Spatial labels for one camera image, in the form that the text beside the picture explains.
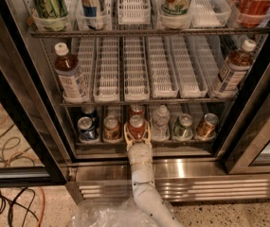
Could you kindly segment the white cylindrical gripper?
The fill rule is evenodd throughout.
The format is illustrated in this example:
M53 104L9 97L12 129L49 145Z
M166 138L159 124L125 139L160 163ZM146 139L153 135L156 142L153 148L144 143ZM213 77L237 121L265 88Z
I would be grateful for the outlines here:
M129 133L127 123L124 124L123 131L126 149L128 150L128 159L131 166L133 184L148 183L151 186L155 186L153 173L153 150L150 146L150 124L145 124L144 135L142 137L142 141L144 143L135 143L133 145L134 139Z

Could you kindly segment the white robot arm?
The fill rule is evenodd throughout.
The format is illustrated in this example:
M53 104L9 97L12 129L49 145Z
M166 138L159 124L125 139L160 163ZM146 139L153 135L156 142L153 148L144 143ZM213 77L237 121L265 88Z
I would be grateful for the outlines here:
M123 130L136 206L159 227L184 227L155 188L150 127L145 127L144 136L139 140L130 134L128 123L124 124Z

